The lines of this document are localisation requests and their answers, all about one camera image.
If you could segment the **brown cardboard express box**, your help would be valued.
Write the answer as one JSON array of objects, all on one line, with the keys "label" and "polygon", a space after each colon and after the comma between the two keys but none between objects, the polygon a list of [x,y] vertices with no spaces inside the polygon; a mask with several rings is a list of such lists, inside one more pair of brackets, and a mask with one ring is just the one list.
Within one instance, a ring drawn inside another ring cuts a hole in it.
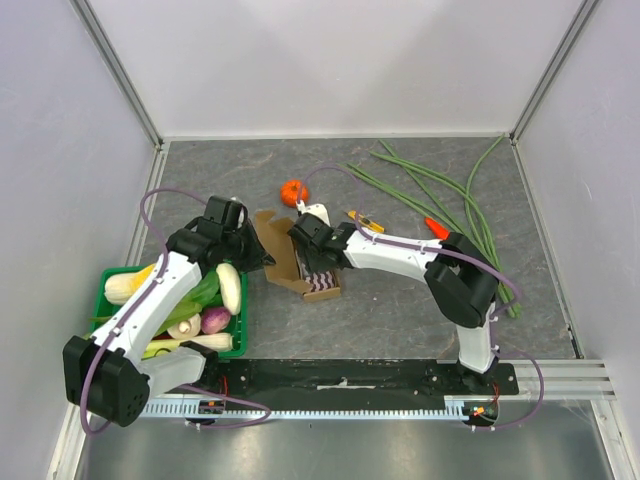
[{"label": "brown cardboard express box", "polygon": [[299,294],[307,303],[330,300],[341,296],[339,275],[334,273],[338,286],[329,291],[308,293],[307,284],[300,278],[296,260],[296,250],[287,232],[294,224],[288,217],[278,217],[273,210],[258,211],[255,214],[255,229],[259,240],[268,253],[276,260],[274,266],[264,268],[266,279],[280,287]]}]

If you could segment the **yellow utility knife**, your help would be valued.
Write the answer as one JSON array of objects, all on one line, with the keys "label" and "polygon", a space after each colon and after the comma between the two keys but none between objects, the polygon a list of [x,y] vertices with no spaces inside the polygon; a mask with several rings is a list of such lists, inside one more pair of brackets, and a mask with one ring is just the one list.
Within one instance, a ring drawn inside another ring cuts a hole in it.
[{"label": "yellow utility knife", "polygon": [[375,233],[380,233],[380,234],[384,234],[385,233],[385,228],[383,226],[381,226],[380,224],[370,220],[368,217],[356,212],[355,210],[350,210],[346,212],[346,215],[351,218],[352,220],[354,220],[355,222],[358,222],[360,225],[362,225],[363,227],[375,232]]}]

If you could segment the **purple white wavy cloth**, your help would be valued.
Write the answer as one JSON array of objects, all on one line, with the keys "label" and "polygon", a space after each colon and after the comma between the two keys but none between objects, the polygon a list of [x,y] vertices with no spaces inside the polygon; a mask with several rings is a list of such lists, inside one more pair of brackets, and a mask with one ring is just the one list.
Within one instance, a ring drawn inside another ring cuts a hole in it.
[{"label": "purple white wavy cloth", "polygon": [[329,291],[338,286],[336,277],[333,272],[310,272],[299,255],[296,255],[296,260],[300,278],[307,284],[309,294]]}]

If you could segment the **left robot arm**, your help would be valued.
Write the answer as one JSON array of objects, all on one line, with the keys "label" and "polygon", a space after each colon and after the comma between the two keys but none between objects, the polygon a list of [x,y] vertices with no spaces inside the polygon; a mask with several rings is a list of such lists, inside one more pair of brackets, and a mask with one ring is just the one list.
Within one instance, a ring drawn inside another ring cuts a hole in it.
[{"label": "left robot arm", "polygon": [[174,351],[145,359],[145,350],[180,300],[218,266],[240,273],[274,264],[260,243],[245,205],[212,196],[202,215],[162,243],[150,276],[117,314],[89,337],[72,337],[63,348],[65,391],[80,409],[84,431],[90,416],[126,427],[148,401],[176,388],[208,393],[219,382],[212,349],[187,341]]}]

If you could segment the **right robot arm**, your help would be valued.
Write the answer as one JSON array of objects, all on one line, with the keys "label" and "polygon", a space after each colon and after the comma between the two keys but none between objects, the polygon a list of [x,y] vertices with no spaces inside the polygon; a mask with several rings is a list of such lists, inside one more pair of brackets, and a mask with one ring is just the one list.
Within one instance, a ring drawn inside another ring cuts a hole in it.
[{"label": "right robot arm", "polygon": [[477,394],[493,383],[498,359],[490,318],[498,279],[467,237],[451,233],[445,240],[413,240],[352,222],[332,227],[311,213],[299,216],[288,235],[314,272],[378,270],[425,284],[441,314],[456,326],[460,386]]}]

